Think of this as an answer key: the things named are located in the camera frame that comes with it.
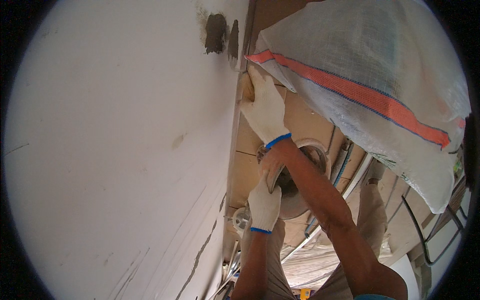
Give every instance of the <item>yellow object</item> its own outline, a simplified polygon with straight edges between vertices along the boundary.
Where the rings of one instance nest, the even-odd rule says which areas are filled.
[[[302,288],[300,290],[300,299],[305,300],[310,298],[310,289],[309,288]]]

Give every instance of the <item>circular hole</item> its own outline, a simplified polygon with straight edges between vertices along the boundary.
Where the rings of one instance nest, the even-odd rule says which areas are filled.
[[[300,151],[305,154],[305,156],[313,162],[313,164],[318,168],[319,172],[325,174],[326,172],[326,159],[322,151],[314,146],[303,146],[300,147]],[[293,182],[292,176],[288,171],[287,167],[284,167],[283,170],[278,175],[278,178],[275,182],[275,186],[280,186],[282,188],[282,197],[293,197],[295,196],[299,189]]]

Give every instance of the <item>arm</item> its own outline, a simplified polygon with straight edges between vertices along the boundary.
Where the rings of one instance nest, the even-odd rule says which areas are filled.
[[[266,147],[287,166],[301,195],[327,231],[344,268],[353,296],[379,294],[407,299],[403,279],[378,262],[355,226],[351,211],[336,188],[289,138],[283,117],[285,104],[270,76],[248,69],[255,101],[242,100],[240,109]]]
[[[353,296],[379,294],[397,300],[407,299],[402,277],[378,262],[353,223],[345,200],[292,140],[276,143],[270,152],[287,166],[302,197],[329,233]]]
[[[239,279],[233,289],[233,300],[261,299],[267,291],[267,240],[278,219],[281,198],[280,187],[274,188],[271,194],[268,192],[267,173],[248,195],[252,214],[252,242],[247,262],[241,266]]]
[[[247,263],[241,266],[232,300],[261,299],[267,291],[268,235],[263,232],[253,232],[252,235]]]

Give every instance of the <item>white wall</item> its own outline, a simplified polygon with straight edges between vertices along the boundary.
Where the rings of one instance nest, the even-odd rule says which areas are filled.
[[[238,74],[226,53],[205,55],[196,17],[222,12],[243,37],[247,6],[71,0],[42,23],[4,161],[20,237],[56,298],[175,299],[196,258],[180,299],[215,289]]]
[[[402,258],[391,265],[390,268],[402,276],[405,281],[408,291],[408,300],[420,300],[419,286],[408,256],[405,254]]]

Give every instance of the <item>orange stripe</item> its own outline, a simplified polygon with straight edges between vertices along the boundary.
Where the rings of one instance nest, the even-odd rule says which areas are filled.
[[[440,145],[442,149],[450,143],[446,132],[420,123],[411,110],[395,99],[371,88],[304,65],[296,60],[286,58],[281,54],[272,53],[270,50],[249,55],[246,56],[246,58],[257,63],[264,63],[268,60],[275,59],[278,64],[291,69],[301,77],[341,94],[341,96],[348,98],[348,100],[372,110],[413,134]]]

